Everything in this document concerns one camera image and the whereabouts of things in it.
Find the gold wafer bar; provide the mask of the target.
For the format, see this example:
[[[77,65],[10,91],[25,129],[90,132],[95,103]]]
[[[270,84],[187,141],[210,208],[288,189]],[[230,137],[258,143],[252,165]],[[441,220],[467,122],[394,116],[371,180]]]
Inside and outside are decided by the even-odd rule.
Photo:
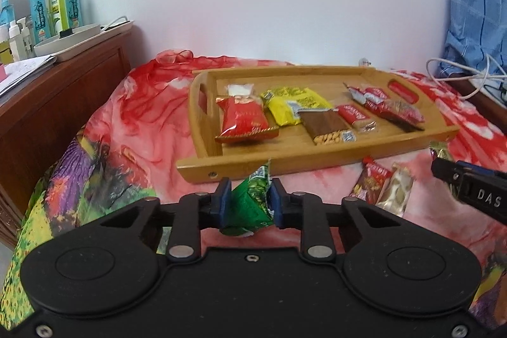
[[[444,159],[451,162],[454,162],[454,158],[451,155],[447,142],[437,142],[433,141],[430,143],[430,153],[431,159]]]

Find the pink patterned cake packet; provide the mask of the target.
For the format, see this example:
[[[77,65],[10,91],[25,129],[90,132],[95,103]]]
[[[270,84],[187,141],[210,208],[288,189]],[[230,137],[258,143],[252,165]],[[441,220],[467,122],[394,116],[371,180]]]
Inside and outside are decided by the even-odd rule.
[[[384,99],[377,104],[380,117],[396,124],[407,132],[423,131],[425,118],[414,106],[402,100]]]

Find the colourful floral bed cloth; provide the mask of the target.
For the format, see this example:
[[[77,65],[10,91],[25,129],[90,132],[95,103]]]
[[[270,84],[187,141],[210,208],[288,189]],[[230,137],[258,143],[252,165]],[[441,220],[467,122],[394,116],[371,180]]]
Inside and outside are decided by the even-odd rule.
[[[187,116],[192,72],[288,66],[290,63],[238,57],[194,57],[188,50],[169,50],[133,69],[106,103],[70,142],[62,158],[36,184],[28,203],[14,255],[1,292],[1,325],[12,329],[33,308],[20,281],[21,264],[36,246],[145,196],[176,202],[186,193],[213,188],[192,185],[176,171],[176,160],[195,154]],[[420,88],[446,118],[460,126],[446,147],[455,160],[506,172],[506,136],[458,98],[450,86],[427,75],[395,73]],[[383,166],[405,166],[415,178],[404,218],[467,246],[483,267],[483,281],[472,313],[489,328],[506,322],[506,226],[453,198],[445,183],[431,174],[431,152],[422,150],[380,160]],[[285,175],[287,189],[310,189],[323,201],[338,201],[355,183],[359,164]],[[261,229],[246,238],[202,235],[208,246],[296,246],[299,233]]]

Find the green spray bottle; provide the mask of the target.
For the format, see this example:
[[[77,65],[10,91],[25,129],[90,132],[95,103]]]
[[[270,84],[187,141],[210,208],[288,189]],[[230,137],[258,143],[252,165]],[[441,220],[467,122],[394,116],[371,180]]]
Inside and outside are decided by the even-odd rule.
[[[52,25],[56,35],[70,28],[65,0],[50,0]]]

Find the papers on cabinet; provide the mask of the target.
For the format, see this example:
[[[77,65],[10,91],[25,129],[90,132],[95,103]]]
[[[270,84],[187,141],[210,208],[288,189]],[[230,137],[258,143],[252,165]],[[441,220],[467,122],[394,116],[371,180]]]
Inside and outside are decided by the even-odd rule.
[[[19,86],[30,76],[54,64],[56,60],[56,56],[45,55],[8,64],[5,69],[6,77],[1,81],[1,96]]]

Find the clear beige nougat packet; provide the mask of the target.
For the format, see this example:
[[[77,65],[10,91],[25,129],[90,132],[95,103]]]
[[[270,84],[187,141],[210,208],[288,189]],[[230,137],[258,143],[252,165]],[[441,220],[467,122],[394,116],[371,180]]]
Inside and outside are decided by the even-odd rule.
[[[406,166],[394,163],[393,175],[384,193],[376,203],[377,207],[402,217],[407,208],[413,183],[414,178],[410,170]]]

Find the teal spray bottle left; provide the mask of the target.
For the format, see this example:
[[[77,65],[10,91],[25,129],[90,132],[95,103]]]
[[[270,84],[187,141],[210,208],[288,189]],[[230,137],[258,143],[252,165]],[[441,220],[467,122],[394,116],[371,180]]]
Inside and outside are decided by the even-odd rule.
[[[29,0],[29,6],[34,27],[35,44],[38,44],[51,37],[46,0]]]

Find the wooden serving tray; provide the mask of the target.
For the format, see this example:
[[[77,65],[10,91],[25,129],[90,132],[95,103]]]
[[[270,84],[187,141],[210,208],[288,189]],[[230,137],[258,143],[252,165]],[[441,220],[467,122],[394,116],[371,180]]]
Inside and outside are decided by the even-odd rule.
[[[398,75],[372,68],[269,66],[198,72],[189,90],[196,154],[177,162],[190,183],[274,175],[403,154],[447,141],[447,124],[421,91],[408,103]]]

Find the green snack packet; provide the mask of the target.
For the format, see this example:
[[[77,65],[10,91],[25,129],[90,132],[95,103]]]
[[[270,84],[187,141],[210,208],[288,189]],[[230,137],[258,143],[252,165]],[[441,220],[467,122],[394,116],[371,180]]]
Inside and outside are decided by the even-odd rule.
[[[271,226],[273,210],[268,204],[271,184],[270,162],[267,162],[232,189],[220,232],[226,236],[248,237]]]

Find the clear white marshmallow packet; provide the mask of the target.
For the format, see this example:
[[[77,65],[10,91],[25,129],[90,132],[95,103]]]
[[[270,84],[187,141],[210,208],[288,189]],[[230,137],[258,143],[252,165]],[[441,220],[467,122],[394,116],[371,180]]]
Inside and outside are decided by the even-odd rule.
[[[248,97],[254,93],[253,84],[228,84],[227,94],[230,97]]]

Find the red Biscoff biscuit packet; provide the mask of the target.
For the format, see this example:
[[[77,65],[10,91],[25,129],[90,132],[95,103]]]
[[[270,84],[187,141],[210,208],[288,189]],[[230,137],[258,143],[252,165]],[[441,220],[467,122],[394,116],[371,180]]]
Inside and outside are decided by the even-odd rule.
[[[376,129],[376,122],[353,104],[341,104],[336,107],[338,115],[357,132],[370,132]]]

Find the long red stick packet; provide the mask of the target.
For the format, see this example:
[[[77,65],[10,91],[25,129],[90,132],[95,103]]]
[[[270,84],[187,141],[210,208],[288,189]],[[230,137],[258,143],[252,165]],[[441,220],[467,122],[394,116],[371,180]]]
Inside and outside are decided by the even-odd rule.
[[[351,98],[370,112],[379,115],[381,112],[387,112],[389,110],[389,106],[385,99],[347,83],[345,83],[344,86]]]

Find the small white bottle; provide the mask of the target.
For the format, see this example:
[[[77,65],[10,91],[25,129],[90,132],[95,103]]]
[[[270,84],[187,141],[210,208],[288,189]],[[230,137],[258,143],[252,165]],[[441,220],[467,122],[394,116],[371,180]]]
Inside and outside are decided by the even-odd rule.
[[[10,49],[13,59],[16,62],[26,60],[28,58],[26,48],[20,28],[16,21],[11,21],[9,26]]]

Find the red peanut snack bag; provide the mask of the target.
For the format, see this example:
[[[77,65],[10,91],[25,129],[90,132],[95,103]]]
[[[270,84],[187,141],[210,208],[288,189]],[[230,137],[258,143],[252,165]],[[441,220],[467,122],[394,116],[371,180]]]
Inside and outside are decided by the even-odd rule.
[[[222,110],[222,130],[216,142],[260,142],[279,136],[279,128],[269,124],[263,105],[255,97],[218,97],[216,104]]]

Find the dark red chocolate bar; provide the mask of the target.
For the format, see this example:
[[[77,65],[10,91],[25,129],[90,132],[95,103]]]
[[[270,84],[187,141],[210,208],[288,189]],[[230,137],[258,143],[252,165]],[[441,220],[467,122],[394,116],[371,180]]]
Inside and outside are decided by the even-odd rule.
[[[362,172],[352,187],[350,196],[375,205],[388,186],[393,172],[371,157],[363,158],[362,164]]]

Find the teal spray bottle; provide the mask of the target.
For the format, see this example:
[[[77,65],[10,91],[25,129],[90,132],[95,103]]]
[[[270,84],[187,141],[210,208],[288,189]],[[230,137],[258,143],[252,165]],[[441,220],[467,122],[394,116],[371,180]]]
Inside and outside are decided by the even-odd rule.
[[[29,0],[29,6],[34,27],[35,44],[38,44],[51,37],[46,0]]]
[[[69,26],[79,28],[82,25],[82,8],[80,0],[65,0]]]

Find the brown almond chocolate packet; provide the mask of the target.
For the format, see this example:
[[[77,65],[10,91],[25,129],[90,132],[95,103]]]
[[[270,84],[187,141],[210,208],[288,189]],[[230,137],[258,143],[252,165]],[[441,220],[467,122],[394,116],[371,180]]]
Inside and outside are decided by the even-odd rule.
[[[351,127],[334,110],[303,110],[298,116],[316,146],[356,141]]]

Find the yellow snack bag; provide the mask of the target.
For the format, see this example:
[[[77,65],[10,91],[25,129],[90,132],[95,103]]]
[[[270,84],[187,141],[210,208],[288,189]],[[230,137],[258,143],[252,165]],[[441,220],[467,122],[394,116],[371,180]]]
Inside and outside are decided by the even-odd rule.
[[[333,108],[326,99],[307,87],[281,86],[266,90],[260,97],[280,127],[299,124],[299,111]]]

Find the brown wooden cabinet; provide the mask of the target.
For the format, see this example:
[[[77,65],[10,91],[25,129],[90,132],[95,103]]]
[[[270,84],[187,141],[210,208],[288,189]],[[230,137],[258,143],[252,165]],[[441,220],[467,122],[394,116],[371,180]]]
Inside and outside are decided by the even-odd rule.
[[[1,104],[1,242],[16,245],[32,191],[68,143],[129,73],[115,34],[58,62]]]

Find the teal spray bottle right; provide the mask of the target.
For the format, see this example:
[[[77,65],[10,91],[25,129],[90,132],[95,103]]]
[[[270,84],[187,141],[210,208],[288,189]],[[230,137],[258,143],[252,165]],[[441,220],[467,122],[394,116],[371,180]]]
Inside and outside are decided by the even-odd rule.
[[[69,26],[79,28],[82,25],[82,8],[80,0],[65,0]]]

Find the white power strip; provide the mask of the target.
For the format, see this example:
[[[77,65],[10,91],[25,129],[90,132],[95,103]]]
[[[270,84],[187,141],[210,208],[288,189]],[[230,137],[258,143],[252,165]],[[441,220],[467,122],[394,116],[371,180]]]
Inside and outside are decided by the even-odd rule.
[[[72,45],[62,51],[54,52],[53,56],[56,57],[57,63],[68,61],[109,39],[121,34],[128,34],[132,30],[133,24],[133,20],[129,20],[126,16],[121,16],[115,21],[106,24],[106,26],[102,26],[99,34],[85,39],[82,42]]]

